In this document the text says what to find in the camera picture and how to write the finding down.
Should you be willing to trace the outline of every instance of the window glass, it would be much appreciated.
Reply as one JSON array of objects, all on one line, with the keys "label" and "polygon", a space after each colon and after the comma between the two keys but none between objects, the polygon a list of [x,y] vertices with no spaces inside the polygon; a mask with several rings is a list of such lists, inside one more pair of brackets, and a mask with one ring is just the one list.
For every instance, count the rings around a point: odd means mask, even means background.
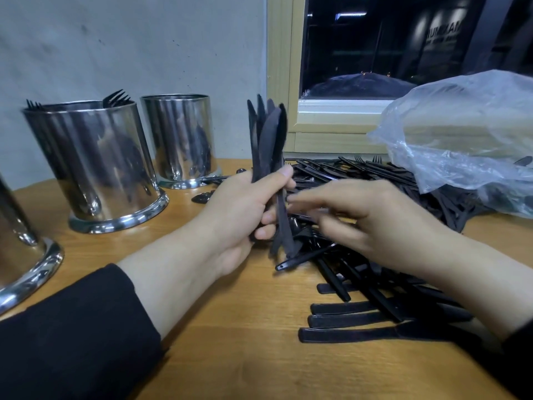
[{"label": "window glass", "polygon": [[395,99],[501,69],[533,76],[533,0],[307,0],[301,98]]}]

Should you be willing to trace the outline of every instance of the metal base rim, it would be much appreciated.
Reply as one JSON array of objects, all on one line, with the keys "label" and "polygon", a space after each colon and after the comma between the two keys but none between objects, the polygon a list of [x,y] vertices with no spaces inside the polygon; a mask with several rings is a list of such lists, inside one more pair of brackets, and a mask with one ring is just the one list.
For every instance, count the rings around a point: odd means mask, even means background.
[{"label": "metal base rim", "polygon": [[211,174],[206,175],[205,177],[195,178],[192,180],[171,181],[158,175],[157,184],[161,188],[167,188],[167,189],[193,189],[193,188],[205,187],[207,184],[204,184],[203,180],[209,177],[216,177],[221,174],[222,174],[222,169],[220,167],[217,167],[217,169]]},{"label": "metal base rim", "polygon": [[112,233],[114,231],[121,231],[137,226],[138,224],[142,224],[160,214],[169,204],[168,195],[165,194],[164,191],[160,190],[159,192],[161,196],[157,198],[155,202],[131,215],[111,220],[88,221],[79,219],[73,214],[70,214],[68,221],[69,226],[74,231],[84,234]]},{"label": "metal base rim", "polygon": [[44,238],[43,241],[46,245],[43,258],[17,281],[0,289],[0,314],[15,307],[39,289],[54,275],[63,261],[61,246],[49,238]]}]

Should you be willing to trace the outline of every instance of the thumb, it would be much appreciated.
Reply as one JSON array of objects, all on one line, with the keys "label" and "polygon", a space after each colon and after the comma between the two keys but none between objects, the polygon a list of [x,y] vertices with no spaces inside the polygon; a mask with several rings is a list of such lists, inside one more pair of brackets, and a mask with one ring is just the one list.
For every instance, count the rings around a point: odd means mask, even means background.
[{"label": "thumb", "polygon": [[313,217],[324,236],[363,255],[368,252],[368,236],[363,231],[329,214],[314,213]]},{"label": "thumb", "polygon": [[252,195],[259,199],[263,205],[266,205],[270,198],[283,188],[292,176],[292,166],[290,164],[284,165],[275,173],[269,174],[252,184]]}]

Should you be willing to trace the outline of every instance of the stainless steel cutlery holder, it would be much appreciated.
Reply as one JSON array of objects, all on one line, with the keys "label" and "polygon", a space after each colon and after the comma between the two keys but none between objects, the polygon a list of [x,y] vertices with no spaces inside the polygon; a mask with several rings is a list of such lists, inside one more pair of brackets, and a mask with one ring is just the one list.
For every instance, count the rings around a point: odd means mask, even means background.
[{"label": "stainless steel cutlery holder", "polygon": [[123,230],[167,206],[135,102],[103,107],[102,101],[81,101],[22,111],[70,204],[73,230]]},{"label": "stainless steel cutlery holder", "polygon": [[161,187],[196,188],[203,178],[221,174],[213,154],[207,95],[149,95],[141,100],[154,137]]},{"label": "stainless steel cutlery holder", "polygon": [[57,243],[41,238],[0,178],[0,314],[46,282],[63,260]]}]

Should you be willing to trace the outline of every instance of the gray wall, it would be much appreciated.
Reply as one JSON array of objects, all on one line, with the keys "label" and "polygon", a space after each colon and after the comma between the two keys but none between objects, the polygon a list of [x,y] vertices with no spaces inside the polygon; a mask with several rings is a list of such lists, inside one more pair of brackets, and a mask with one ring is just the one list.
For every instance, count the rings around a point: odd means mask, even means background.
[{"label": "gray wall", "polygon": [[266,0],[0,0],[0,173],[13,189],[53,177],[26,98],[120,88],[209,94],[215,154],[248,158],[246,100],[266,93],[266,65]]}]

